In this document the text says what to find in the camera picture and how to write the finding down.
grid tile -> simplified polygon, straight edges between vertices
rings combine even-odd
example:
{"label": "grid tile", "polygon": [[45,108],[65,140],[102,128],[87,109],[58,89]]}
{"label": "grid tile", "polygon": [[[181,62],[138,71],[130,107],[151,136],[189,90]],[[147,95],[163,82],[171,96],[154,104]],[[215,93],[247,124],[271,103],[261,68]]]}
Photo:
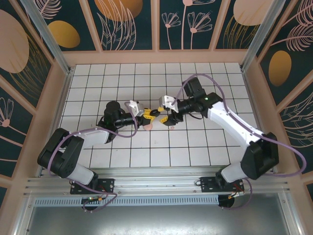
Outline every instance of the grid tile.
{"label": "grid tile", "polygon": [[[138,100],[145,108],[156,109],[165,94],[177,96],[182,81],[194,73],[213,77],[226,96],[228,107],[256,127],[243,77],[236,63],[159,63],[77,65],[60,126],[71,132],[95,127],[108,102],[117,100],[125,112],[125,101]],[[206,77],[198,79],[206,93],[216,92]],[[182,93],[179,99],[186,98]],[[139,128],[132,138],[116,137],[108,144],[84,149],[79,162],[86,167],[160,167],[227,165],[240,161],[244,150],[215,122],[184,116],[184,122],[168,128],[159,120],[152,131]],[[119,129],[129,136],[133,126]]]}

black grid line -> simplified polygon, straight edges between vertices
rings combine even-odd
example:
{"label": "black grid line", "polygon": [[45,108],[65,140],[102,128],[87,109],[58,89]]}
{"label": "black grid line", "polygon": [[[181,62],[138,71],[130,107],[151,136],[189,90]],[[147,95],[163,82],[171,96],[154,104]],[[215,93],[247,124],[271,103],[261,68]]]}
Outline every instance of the black grid line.
{"label": "black grid line", "polygon": [[[193,73],[189,73],[189,72],[184,72],[184,73],[182,73],[181,72],[181,69],[182,69],[182,64],[179,64],[179,69],[180,69],[180,73],[166,73],[166,65],[167,65],[167,63],[161,63],[161,64],[163,64],[164,65],[164,69],[165,69],[165,73],[154,73],[155,75],[164,75],[165,76],[165,86],[153,86],[153,87],[165,87],[165,90],[166,90],[166,93],[168,93],[169,92],[169,90],[175,90],[175,87],[176,88],[179,88],[179,86],[170,86],[169,84],[168,84],[168,80],[167,80],[167,75],[171,75],[171,74],[177,74],[177,75],[180,75],[180,77],[181,77],[181,81],[183,81],[183,76],[184,77],[186,77],[187,75],[188,76],[190,76],[191,74],[193,74]],[[116,86],[116,84],[114,84],[115,86],[114,87],[104,87],[104,84],[105,84],[105,76],[103,75],[103,80],[102,80],[102,85],[101,85],[101,87],[96,87],[96,86],[90,86],[90,87],[88,87],[88,81],[89,81],[89,78],[91,77],[93,77],[93,76],[102,76],[102,75],[90,75],[90,70],[91,70],[91,66],[89,67],[89,72],[88,72],[88,78],[87,78],[87,82],[86,82],[86,85],[84,86],[84,87],[81,87],[80,89],[85,89],[85,91],[84,91],[84,96],[83,96],[83,100],[72,100],[72,101],[68,101],[68,95],[69,95],[69,93],[67,94],[67,101],[66,101],[66,105],[68,104],[68,103],[70,103],[70,102],[81,102],[82,103],[82,105],[81,105],[81,109],[80,109],[80,115],[70,115],[70,113],[68,112],[67,113],[67,115],[64,115],[64,112],[63,112],[63,115],[62,115],[62,119],[61,119],[61,124],[64,122],[64,120],[63,120],[63,117],[79,117],[78,119],[79,119],[79,121],[78,121],[78,126],[79,126],[79,124],[80,124],[80,122],[82,121],[82,119],[81,119],[81,117],[91,117],[91,116],[95,116],[95,115],[82,115],[82,110],[83,110],[83,104],[84,104],[84,102],[85,102],[85,97],[86,97],[86,92],[87,92],[87,88],[101,88],[101,92],[100,92],[100,98],[98,99],[98,100],[96,100],[96,99],[91,99],[91,100],[88,100],[88,101],[97,101],[97,102],[99,102],[99,105],[98,105],[98,112],[97,112],[97,116],[98,116],[98,119],[97,120],[99,120],[99,112],[100,112],[100,105],[101,105],[101,102],[106,102],[106,101],[112,101],[112,100],[114,100],[114,99],[107,99],[107,98],[105,98],[105,96],[104,96],[104,98],[102,98],[102,92],[103,92],[103,89],[104,88],[113,88],[113,89],[116,89],[116,94],[113,94],[114,96],[115,96],[115,100],[116,101],[118,101],[119,99],[122,99],[122,98],[118,98],[118,94],[119,93],[121,93],[121,91],[119,90],[119,88],[132,88],[133,89],[133,99],[134,99],[134,96],[135,96],[135,87],[138,87],[139,89],[141,89],[141,88],[144,88],[144,89],[147,89],[149,92],[150,92],[150,95],[149,95],[149,98],[148,99],[139,99],[139,100],[137,100],[137,101],[139,101],[139,102],[146,102],[147,104],[145,105],[145,106],[150,106],[150,108],[152,109],[152,108],[155,108],[155,107],[151,107],[151,105],[152,105],[152,103],[153,102],[155,102],[155,101],[158,101],[157,99],[151,99],[152,98],[152,94],[151,94],[151,83],[152,83],[152,81],[151,81],[151,68],[152,66],[151,66],[151,64],[150,64],[150,66],[149,66],[149,68],[150,68],[150,74],[140,74],[140,75],[146,75],[146,76],[149,76],[149,78],[147,78],[147,79],[149,79],[149,81],[150,81],[150,86],[147,86],[146,84],[144,84],[144,83],[140,83],[139,84],[139,86],[136,86],[136,78],[135,78],[135,74],[129,74],[129,75],[132,75],[132,76],[134,76],[134,84],[133,84],[133,86],[123,86],[123,87],[121,87],[120,86],[120,76],[121,76],[121,64],[119,64],[119,72],[117,73],[117,74],[110,74],[110,75],[115,75],[116,76],[116,79],[118,79],[118,81],[117,81],[117,86]],[[235,110],[236,110],[236,113],[238,113],[237,112],[237,107],[236,107],[236,103],[235,103],[235,99],[234,99],[234,95],[233,95],[233,89],[232,89],[232,87],[236,87],[236,86],[243,86],[243,85],[231,85],[230,84],[230,81],[229,81],[229,74],[240,74],[240,73],[227,73],[227,71],[226,72],[221,72],[221,73],[214,73],[214,74],[226,74],[227,75],[227,78],[228,78],[228,82],[229,82],[229,85],[222,85],[221,87],[222,87],[222,89],[223,89],[223,87],[226,87],[226,86],[228,86],[228,87],[230,87],[230,89],[231,89],[231,94],[232,94],[232,96],[233,96],[233,98],[228,98],[228,99],[226,99],[226,100],[233,100],[233,102],[234,102],[234,106],[235,106]],[[216,90],[216,86],[213,84],[212,86],[204,86],[204,87],[214,87],[214,91],[216,92],[217,90]],[[127,95],[127,92],[129,92],[129,96],[131,97],[131,92],[130,91],[126,91],[126,92],[124,92],[122,95],[123,96],[126,96]],[[249,100],[248,98],[237,98],[236,100],[242,100],[242,99],[245,99],[245,100]],[[210,154],[209,154],[209,148],[215,148],[215,147],[226,147],[227,148],[227,153],[228,153],[228,159],[229,159],[229,162],[230,162],[230,156],[229,156],[229,151],[228,151],[228,148],[229,147],[238,147],[239,145],[235,145],[235,146],[233,146],[234,144],[232,144],[232,145],[230,145],[230,146],[228,146],[227,145],[227,142],[226,142],[226,136],[225,136],[225,131],[223,131],[223,134],[224,134],[224,139],[225,139],[225,144],[221,144],[221,146],[208,146],[208,136],[207,136],[207,133],[206,133],[206,131],[207,130],[223,130],[223,128],[219,128],[219,129],[210,129],[210,128],[206,128],[206,126],[205,126],[205,121],[204,120],[202,120],[202,122],[203,122],[203,128],[202,129],[188,129],[188,127],[187,127],[187,121],[186,121],[186,117],[185,117],[185,127],[182,127],[182,130],[175,130],[175,131],[186,131],[186,134],[187,134],[187,143],[188,143],[188,146],[184,146],[183,148],[188,148],[188,153],[189,153],[189,163],[190,163],[190,165],[191,165],[191,155],[190,155],[190,146],[189,146],[189,136],[188,136],[188,131],[193,131],[193,130],[203,130],[204,132],[205,132],[205,137],[206,137],[206,145],[207,145],[207,150],[208,150],[208,155],[209,155],[209,161],[210,161],[210,165],[211,165],[211,157],[210,157]],[[168,147],[151,147],[152,146],[152,143],[151,143],[151,132],[152,131],[168,131],[168,141],[169,141],[169,146]],[[150,149],[150,162],[149,162],[149,166],[151,166],[151,149],[158,149],[158,148],[160,148],[160,149],[168,149],[169,150],[169,161],[170,161],[170,166],[172,165],[172,163],[171,163],[171,153],[170,153],[170,149],[171,148],[182,148],[182,147],[171,147],[170,146],[170,143],[171,143],[171,141],[170,141],[170,129],[160,129],[160,130],[151,130],[150,132],[149,132],[149,138],[150,138],[150,143],[149,143],[149,149]],[[205,146],[195,146],[195,147],[193,147],[193,148],[203,148],[203,147],[205,147]],[[90,161],[89,161],[89,165],[91,164],[91,160],[92,160],[92,151],[93,151],[93,147],[90,147],[90,148],[88,148],[89,150],[91,150],[91,156],[90,156]],[[108,147],[108,148],[97,148],[97,149],[110,149],[110,151],[111,151],[111,155],[110,155],[110,163],[109,163],[109,166],[111,167],[111,161],[112,161],[112,150],[113,149],[130,149],[130,159],[129,159],[129,161],[130,161],[130,164],[129,164],[129,166],[130,167],[132,167],[132,163],[131,163],[131,157],[132,157],[132,154],[131,154],[131,152],[132,152],[132,149],[141,149],[141,148],[138,148],[138,147],[136,147],[136,148],[132,148],[132,140],[131,140],[131,146],[130,147],[126,147],[126,148],[121,148],[120,146],[119,147],[115,147],[115,148],[113,148],[113,145],[111,145],[110,147]]]}

flower illustration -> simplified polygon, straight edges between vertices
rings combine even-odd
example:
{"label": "flower illustration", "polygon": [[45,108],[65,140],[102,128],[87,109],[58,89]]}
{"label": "flower illustration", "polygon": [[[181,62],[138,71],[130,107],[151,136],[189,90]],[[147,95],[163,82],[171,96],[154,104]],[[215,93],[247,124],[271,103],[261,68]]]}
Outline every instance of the flower illustration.
{"label": "flower illustration", "polygon": [[188,14],[188,23],[191,32],[191,42],[190,42],[190,49],[192,49],[192,39],[194,33],[198,32],[206,32],[212,29],[210,13],[199,13],[195,18],[195,13]]}
{"label": "flower illustration", "polygon": [[185,6],[205,5],[215,2],[215,0],[182,0]]}
{"label": "flower illustration", "polygon": [[8,127],[13,113],[14,102],[8,99],[7,104],[3,97],[0,98],[0,125]]}
{"label": "flower illustration", "polygon": [[165,27],[166,27],[168,45],[170,46],[170,50],[171,50],[172,47],[171,47],[170,35],[168,32],[168,29],[171,27],[176,27],[176,26],[181,25],[181,22],[179,21],[179,17],[177,15],[177,13],[169,13],[168,15],[167,15],[167,13],[163,13],[162,19],[163,19],[163,22],[164,22]]}

